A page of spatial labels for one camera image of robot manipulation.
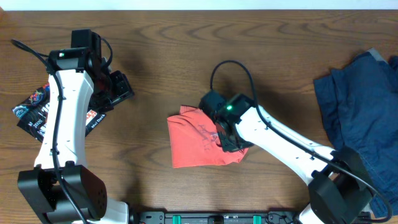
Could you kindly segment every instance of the wooden table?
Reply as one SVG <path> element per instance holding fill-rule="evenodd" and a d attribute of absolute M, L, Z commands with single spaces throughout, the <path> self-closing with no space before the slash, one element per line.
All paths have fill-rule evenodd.
<path fill-rule="evenodd" d="M 48 53 L 68 48 L 71 30 L 89 27 L 112 45 L 112 67 L 127 75 L 136 97 L 90 133 L 86 155 L 113 198 L 138 211 L 298 210 L 308 203 L 306 185 L 258 147 L 240 164 L 173 169 L 166 118 L 180 105 L 198 105 L 214 66 L 236 59 L 254 75 L 270 114 L 330 145 L 313 80 L 371 47 L 385 58 L 397 54 L 397 18 L 397 11 L 6 12 L 0 23 L 0 222 L 38 222 L 16 181 L 19 171 L 33 168 L 40 143 L 16 126 L 11 108 L 48 79 L 43 65 L 9 39 Z M 103 54 L 109 54 L 105 47 Z M 226 96 L 250 95 L 235 65 L 220 68 L 215 88 Z"/>

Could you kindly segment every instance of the cable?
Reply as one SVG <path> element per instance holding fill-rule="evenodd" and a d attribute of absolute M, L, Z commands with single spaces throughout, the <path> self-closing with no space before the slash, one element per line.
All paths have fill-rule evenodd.
<path fill-rule="evenodd" d="M 105 40 L 105 38 L 101 38 L 101 40 L 105 42 L 105 44 L 108 46 L 109 50 L 111 51 L 111 55 L 109 56 L 108 61 L 105 64 L 103 64 L 103 66 L 101 66 L 101 69 L 103 69 L 103 68 L 108 68 L 111 65 L 113 58 L 113 51 L 111 45 L 108 43 L 108 41 Z"/>
<path fill-rule="evenodd" d="M 254 101 L 254 106 L 256 107 L 256 111 L 261 119 L 262 122 L 264 122 L 264 124 L 271 129 L 273 132 L 275 132 L 277 135 L 279 135 L 281 138 L 285 139 L 286 141 L 288 141 L 289 143 L 293 144 L 294 146 L 298 147 L 299 149 L 303 150 L 304 152 L 310 154 L 311 156 L 321 160 L 322 162 L 328 164 L 329 166 L 332 166 L 333 168 L 335 168 L 336 170 L 345 173 L 346 175 L 349 175 L 350 177 L 357 179 L 358 181 L 362 182 L 364 185 L 366 185 L 369 189 L 371 189 L 376 195 L 378 195 L 381 200 L 383 201 L 383 203 L 387 206 L 387 216 L 382 218 L 382 219 L 360 219 L 361 221 L 364 222 L 373 222 L 373 223 L 384 223 L 387 222 L 388 220 L 391 219 L 392 217 L 392 207 L 391 204 L 389 203 L 389 201 L 387 200 L 387 198 L 385 198 L 375 187 L 373 187 L 371 184 L 367 183 L 365 180 L 361 179 L 360 177 L 354 175 L 353 173 L 351 173 L 350 171 L 346 170 L 345 168 L 339 166 L 338 164 L 333 163 L 332 161 L 329 161 L 328 159 L 324 158 L 323 156 L 319 155 L 318 153 L 316 153 L 315 151 L 312 151 L 310 149 L 307 149 L 305 146 L 293 141 L 292 139 L 290 139 L 289 137 L 287 137 L 285 134 L 283 134 L 282 132 L 280 132 L 278 129 L 276 129 L 275 127 L 273 127 L 273 125 L 271 124 L 271 122 L 268 122 L 261 114 L 260 112 L 260 108 L 258 105 L 258 101 L 257 101 L 257 91 L 254 87 L 254 82 L 253 82 L 253 78 L 249 72 L 249 70 L 241 63 L 235 60 L 225 60 L 221 63 L 219 63 L 213 70 L 213 73 L 211 74 L 211 78 L 210 78 L 210 89 L 213 89 L 213 78 L 214 75 L 217 71 L 217 68 L 220 67 L 221 65 L 225 64 L 225 63 L 235 63 L 237 65 L 239 65 L 241 68 L 243 68 L 243 70 L 246 72 L 246 74 L 249 77 L 250 80 L 250 86 L 251 86 L 251 90 L 252 90 L 252 94 L 253 94 L 253 101 Z"/>
<path fill-rule="evenodd" d="M 11 40 L 11 43 L 18 47 L 21 50 L 24 50 L 26 52 L 29 52 L 33 55 L 35 55 L 43 64 L 44 66 L 47 68 L 47 70 L 50 70 L 49 74 L 52 75 L 54 77 L 55 83 L 57 84 L 57 88 L 58 88 L 58 108 L 57 108 L 57 115 L 55 117 L 55 125 L 54 125 L 54 133 L 53 133 L 53 138 L 52 138 L 52 160 L 53 160 L 53 164 L 54 164 L 54 171 L 55 171 L 55 176 L 57 177 L 57 180 L 61 186 L 61 189 L 63 191 L 63 193 L 65 194 L 65 196 L 67 197 L 67 199 L 69 200 L 69 202 L 72 204 L 73 208 L 76 210 L 77 214 L 79 215 L 80 219 L 83 221 L 83 224 L 88 224 L 83 212 L 80 210 L 79 206 L 76 204 L 76 202 L 74 201 L 74 199 L 72 198 L 72 196 L 70 195 L 67 186 L 65 185 L 65 181 L 61 176 L 60 173 L 60 168 L 58 166 L 58 150 L 57 150 L 57 139 L 58 139 L 58 126 L 59 126 L 59 122 L 60 122 L 60 116 L 61 116 L 61 108 L 62 108 L 62 100 L 64 100 L 63 97 L 63 93 L 62 93 L 62 88 L 61 88 L 61 84 L 60 81 L 58 79 L 58 77 L 55 75 L 55 71 L 52 68 L 52 66 L 45 61 L 39 53 L 37 53 L 36 51 L 34 51 L 33 49 L 31 49 L 30 47 L 26 46 L 25 44 L 23 44 L 22 42 L 18 41 L 18 40 Z"/>
<path fill-rule="evenodd" d="M 18 40 L 11 40 L 11 43 L 16 46 L 17 48 L 24 50 L 26 52 L 32 53 L 31 51 L 29 51 L 29 49 L 31 49 L 30 47 L 26 46 L 25 44 L 23 44 L 22 42 L 18 41 Z M 38 53 L 36 52 L 38 55 L 42 56 L 42 57 L 49 57 L 48 55 L 42 54 L 42 53 Z"/>

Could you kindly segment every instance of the wall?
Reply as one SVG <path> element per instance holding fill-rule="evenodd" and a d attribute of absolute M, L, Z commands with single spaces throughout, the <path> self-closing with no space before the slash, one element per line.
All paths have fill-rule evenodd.
<path fill-rule="evenodd" d="M 398 9 L 398 0 L 0 0 L 15 10 Z"/>

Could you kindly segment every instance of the cable clip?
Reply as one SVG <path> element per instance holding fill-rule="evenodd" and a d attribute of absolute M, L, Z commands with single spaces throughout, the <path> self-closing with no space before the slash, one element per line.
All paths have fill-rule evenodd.
<path fill-rule="evenodd" d="M 50 156 L 52 156 L 52 152 L 53 152 L 53 149 L 50 149 Z"/>
<path fill-rule="evenodd" d="M 265 130 L 268 130 L 268 125 L 271 125 L 271 122 L 270 121 L 268 121 L 268 124 L 265 124 L 266 125 L 266 128 L 265 128 Z"/>

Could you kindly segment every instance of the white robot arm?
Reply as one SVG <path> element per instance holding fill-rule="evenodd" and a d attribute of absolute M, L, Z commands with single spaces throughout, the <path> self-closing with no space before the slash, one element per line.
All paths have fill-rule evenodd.
<path fill-rule="evenodd" d="M 322 146 L 319 143 L 311 141 L 299 133 L 291 130 L 278 120 L 274 119 L 267 113 L 263 107 L 259 106 L 262 116 L 272 123 L 273 127 L 284 133 L 295 142 L 316 151 L 323 157 L 332 160 L 333 156 L 330 154 L 334 149 Z M 261 121 L 256 109 L 251 107 L 241 117 L 241 122 L 236 124 L 238 134 L 245 140 L 249 141 L 265 151 L 272 154 L 278 160 L 290 167 L 307 185 L 313 180 L 312 173 L 317 170 L 321 172 L 327 164 L 312 157 L 310 154 L 302 151 L 293 144 L 287 142 L 278 134 L 273 132 L 270 128 Z M 301 223 L 323 224 L 323 222 L 314 214 L 311 205 L 308 206 L 298 216 L 298 221 Z"/>
<path fill-rule="evenodd" d="M 124 74 L 110 73 L 112 50 L 105 41 L 111 50 L 107 62 L 100 42 L 88 29 L 74 30 L 70 49 L 51 51 L 47 61 L 39 58 L 50 74 L 47 127 L 34 169 L 19 173 L 18 187 L 42 223 L 129 223 L 128 205 L 107 196 L 85 157 L 88 109 L 104 113 L 134 94 Z"/>

